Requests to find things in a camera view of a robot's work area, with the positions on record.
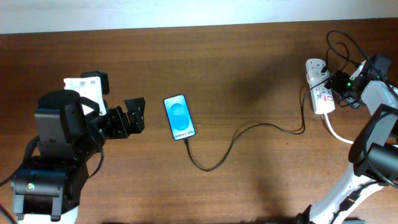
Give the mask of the blue Samsung Galaxy smartphone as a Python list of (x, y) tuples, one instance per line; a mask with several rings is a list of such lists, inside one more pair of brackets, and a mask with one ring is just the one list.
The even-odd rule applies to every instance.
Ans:
[(196, 134), (184, 95), (176, 95), (164, 99), (164, 106), (175, 141), (190, 138)]

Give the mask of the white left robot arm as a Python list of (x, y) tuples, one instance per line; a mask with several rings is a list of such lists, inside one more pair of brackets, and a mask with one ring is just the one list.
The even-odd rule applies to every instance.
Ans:
[(109, 139), (144, 130), (145, 99), (125, 100), (100, 113), (99, 104), (73, 90), (42, 96), (35, 111), (38, 135), (28, 143), (13, 175), (13, 212), (18, 223), (75, 223), (83, 186), (91, 178), (87, 162), (104, 154)]

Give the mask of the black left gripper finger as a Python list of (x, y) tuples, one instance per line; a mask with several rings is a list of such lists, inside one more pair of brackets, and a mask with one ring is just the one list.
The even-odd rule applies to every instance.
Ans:
[(144, 110), (146, 105), (144, 97), (124, 100), (124, 104), (126, 105), (128, 113), (132, 114), (133, 112), (135, 112), (135, 114), (137, 114), (138, 116), (144, 116)]
[(139, 134), (144, 130), (144, 119), (137, 112), (129, 113), (130, 132), (131, 134)]

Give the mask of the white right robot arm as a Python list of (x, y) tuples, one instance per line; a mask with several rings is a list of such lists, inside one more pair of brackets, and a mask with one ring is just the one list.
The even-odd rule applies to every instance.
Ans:
[(397, 180), (397, 147), (387, 143), (397, 134), (397, 88), (385, 83), (392, 60), (372, 54), (348, 75), (330, 75), (322, 59), (306, 61), (307, 81), (316, 114), (335, 109), (332, 93), (353, 104), (364, 104), (371, 118), (352, 142), (343, 177), (319, 202), (309, 205), (294, 223), (344, 223), (365, 199)]

